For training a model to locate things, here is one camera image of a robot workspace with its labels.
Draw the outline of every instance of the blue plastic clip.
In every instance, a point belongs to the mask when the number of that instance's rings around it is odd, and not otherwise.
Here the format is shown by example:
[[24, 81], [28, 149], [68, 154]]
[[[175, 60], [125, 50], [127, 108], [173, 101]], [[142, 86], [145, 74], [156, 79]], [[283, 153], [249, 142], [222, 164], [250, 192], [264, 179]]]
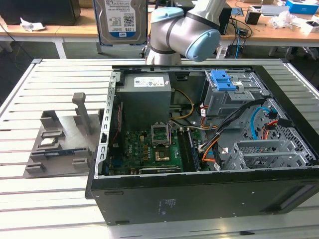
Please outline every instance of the blue plastic clip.
[[212, 70], [210, 72], [211, 79], [217, 86], [218, 91], [235, 91], [236, 86], [230, 81], [230, 76], [223, 70]]

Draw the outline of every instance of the gray robot arm segment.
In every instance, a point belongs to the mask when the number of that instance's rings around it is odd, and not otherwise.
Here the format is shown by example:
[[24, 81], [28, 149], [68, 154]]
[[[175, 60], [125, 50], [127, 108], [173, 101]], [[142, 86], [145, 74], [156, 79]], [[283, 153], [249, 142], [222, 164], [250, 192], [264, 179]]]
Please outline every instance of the gray robot arm segment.
[[177, 7], [159, 8], [152, 13], [150, 54], [153, 54], [154, 59], [148, 64], [174, 64], [169, 58], [173, 55], [179, 57], [179, 54], [201, 62], [213, 54], [220, 41], [218, 17], [225, 1], [200, 2], [204, 2], [204, 5], [196, 5], [186, 17], [183, 17], [182, 9]]

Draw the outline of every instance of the green circuit board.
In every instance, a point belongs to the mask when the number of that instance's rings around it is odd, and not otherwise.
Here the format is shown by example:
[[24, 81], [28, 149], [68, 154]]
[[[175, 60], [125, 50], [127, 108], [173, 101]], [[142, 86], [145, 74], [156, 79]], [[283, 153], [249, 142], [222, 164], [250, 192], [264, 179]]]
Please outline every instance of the green circuit board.
[[[181, 153], [178, 142], [178, 130], [170, 130], [170, 145], [152, 145], [151, 131], [127, 131], [124, 136], [123, 161], [111, 165], [114, 175], [138, 174], [142, 168], [171, 167], [183, 172]], [[158, 139], [166, 135], [157, 134]], [[195, 145], [200, 143], [200, 132], [192, 131]]]
[[[171, 145], [165, 147], [163, 145], [152, 145], [151, 131], [128, 131], [125, 137], [125, 155], [128, 158], [129, 167], [179, 167], [182, 170], [180, 151], [176, 130], [171, 132]], [[160, 135], [158, 138], [163, 139], [165, 135]], [[156, 161], [155, 152], [169, 151], [169, 160]]]

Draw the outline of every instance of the blue box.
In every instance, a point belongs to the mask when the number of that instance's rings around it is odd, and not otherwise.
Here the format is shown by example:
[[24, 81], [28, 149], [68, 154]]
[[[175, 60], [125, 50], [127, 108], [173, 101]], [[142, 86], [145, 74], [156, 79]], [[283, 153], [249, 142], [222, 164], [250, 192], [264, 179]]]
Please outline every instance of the blue box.
[[299, 14], [315, 14], [318, 5], [315, 3], [302, 2], [302, 1], [293, 1], [287, 0], [286, 6], [289, 6], [290, 13], [299, 13]]

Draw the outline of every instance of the floor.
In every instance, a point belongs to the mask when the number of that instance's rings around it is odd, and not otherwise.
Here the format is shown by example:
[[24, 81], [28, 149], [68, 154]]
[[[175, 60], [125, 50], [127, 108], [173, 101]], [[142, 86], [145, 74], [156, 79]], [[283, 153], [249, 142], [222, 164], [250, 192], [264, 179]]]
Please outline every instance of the floor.
[[[0, 53], [0, 105], [7, 98], [14, 88], [32, 59], [20, 48], [23, 49], [32, 58], [57, 59], [58, 53], [53, 43], [49, 42], [13, 42], [12, 53], [5, 51]], [[68, 58], [139, 58], [142, 46], [113, 46], [102, 47], [103, 54], [99, 55], [96, 51], [95, 43], [65, 43], [65, 51]], [[246, 46], [242, 58], [269, 58], [269, 47]], [[276, 58], [284, 58], [286, 48], [279, 48], [276, 52]], [[306, 59], [303, 51], [300, 49], [297, 56], [291, 63], [316, 87], [319, 85], [319, 62], [313, 59]]]

